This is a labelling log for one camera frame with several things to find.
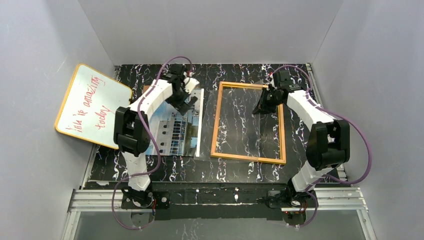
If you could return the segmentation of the building photo print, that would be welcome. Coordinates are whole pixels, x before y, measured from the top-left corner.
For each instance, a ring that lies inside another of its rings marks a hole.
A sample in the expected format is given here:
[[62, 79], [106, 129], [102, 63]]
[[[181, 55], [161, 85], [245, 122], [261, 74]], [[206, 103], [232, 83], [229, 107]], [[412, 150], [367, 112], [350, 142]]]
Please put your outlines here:
[[163, 102], [148, 121], [161, 156], [200, 156], [204, 89], [193, 90], [186, 102], [194, 96], [198, 97], [195, 108], [190, 108], [185, 115]]

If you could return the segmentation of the yellow wooden picture frame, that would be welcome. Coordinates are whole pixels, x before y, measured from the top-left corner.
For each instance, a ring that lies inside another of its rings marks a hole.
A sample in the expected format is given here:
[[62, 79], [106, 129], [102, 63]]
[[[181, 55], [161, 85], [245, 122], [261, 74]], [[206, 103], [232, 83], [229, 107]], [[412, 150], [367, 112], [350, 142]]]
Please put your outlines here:
[[228, 81], [221, 81], [219, 83], [218, 90], [217, 90], [218, 96], [217, 96], [215, 119], [214, 119], [214, 125], [213, 125], [211, 150], [210, 150], [211, 157], [222, 158], [222, 159], [235, 159], [235, 160], [250, 161], [250, 162], [261, 162], [261, 163], [267, 163], [267, 164], [278, 164], [278, 165], [285, 165], [287, 163], [286, 139], [285, 139], [285, 129], [284, 129], [284, 107], [282, 104], [277, 106], [280, 159], [237, 155], [237, 154], [221, 153], [216, 151], [224, 88], [265, 90], [267, 87], [268, 86], [266, 84], [253, 84], [253, 83], [228, 82]]

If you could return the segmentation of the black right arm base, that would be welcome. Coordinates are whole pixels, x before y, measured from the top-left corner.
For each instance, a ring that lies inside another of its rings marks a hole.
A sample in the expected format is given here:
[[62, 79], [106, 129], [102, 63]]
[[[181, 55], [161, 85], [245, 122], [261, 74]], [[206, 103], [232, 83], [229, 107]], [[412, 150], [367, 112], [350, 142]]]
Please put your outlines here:
[[290, 192], [289, 190], [270, 190], [262, 199], [271, 209], [289, 208], [285, 212], [303, 214], [308, 209], [319, 206], [314, 190], [309, 192]]

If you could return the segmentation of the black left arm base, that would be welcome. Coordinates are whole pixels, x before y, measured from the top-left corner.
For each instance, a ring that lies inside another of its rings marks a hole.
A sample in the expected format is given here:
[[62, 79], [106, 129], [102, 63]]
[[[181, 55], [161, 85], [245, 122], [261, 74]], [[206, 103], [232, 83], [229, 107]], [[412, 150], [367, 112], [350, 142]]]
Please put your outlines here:
[[170, 207], [170, 194], [166, 191], [133, 191], [122, 190], [122, 209], [168, 209]]

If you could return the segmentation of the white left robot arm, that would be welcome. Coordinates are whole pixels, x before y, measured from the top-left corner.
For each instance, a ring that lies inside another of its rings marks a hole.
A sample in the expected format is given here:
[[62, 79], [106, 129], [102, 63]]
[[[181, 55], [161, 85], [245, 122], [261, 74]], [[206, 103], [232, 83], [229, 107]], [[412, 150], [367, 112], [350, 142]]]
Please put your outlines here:
[[156, 153], [160, 149], [150, 130], [149, 120], [162, 103], [171, 105], [181, 115], [186, 114], [198, 100], [190, 98], [199, 81], [192, 70], [183, 64], [173, 64], [168, 72], [160, 71], [149, 88], [127, 107], [120, 106], [115, 112], [113, 141], [118, 145], [128, 170], [128, 186], [144, 192], [151, 183], [149, 175], [160, 166], [147, 170], [146, 154], [153, 144]]

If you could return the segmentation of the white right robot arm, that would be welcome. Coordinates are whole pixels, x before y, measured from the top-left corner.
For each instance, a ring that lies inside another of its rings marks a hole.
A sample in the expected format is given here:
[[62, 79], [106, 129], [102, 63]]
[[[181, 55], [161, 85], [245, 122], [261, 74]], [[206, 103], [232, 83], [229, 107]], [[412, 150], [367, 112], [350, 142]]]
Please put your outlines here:
[[294, 111], [309, 130], [306, 162], [287, 184], [291, 192], [306, 193], [325, 174], [350, 159], [350, 125], [321, 110], [307, 86], [293, 83], [287, 70], [272, 73], [252, 113], [275, 113], [280, 105]]

